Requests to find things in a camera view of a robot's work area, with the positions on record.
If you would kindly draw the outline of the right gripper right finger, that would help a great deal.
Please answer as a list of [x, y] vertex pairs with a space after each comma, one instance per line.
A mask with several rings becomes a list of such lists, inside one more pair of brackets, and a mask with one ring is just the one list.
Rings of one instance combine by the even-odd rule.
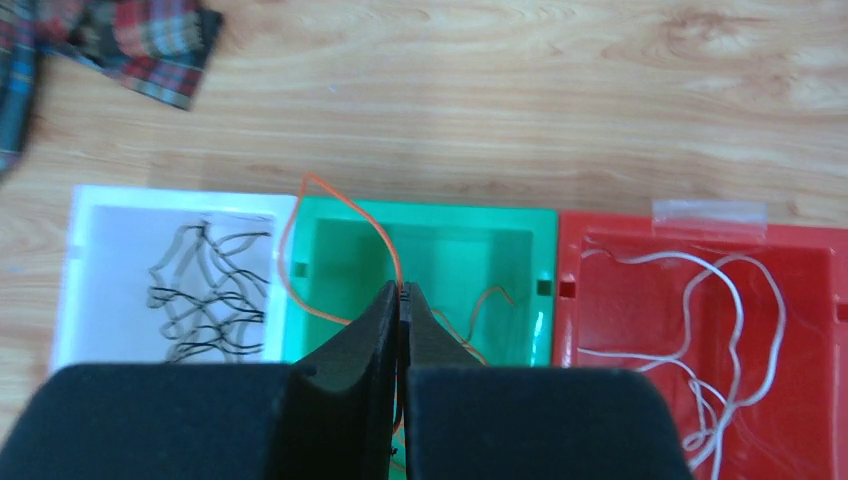
[[666, 402], [620, 368], [495, 367], [403, 285], [406, 474], [411, 479], [688, 479]]

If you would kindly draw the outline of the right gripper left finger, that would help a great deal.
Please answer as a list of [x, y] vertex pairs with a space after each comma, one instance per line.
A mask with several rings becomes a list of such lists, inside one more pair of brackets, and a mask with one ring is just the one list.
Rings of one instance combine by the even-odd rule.
[[90, 363], [54, 373], [5, 479], [385, 479], [399, 293], [292, 363]]

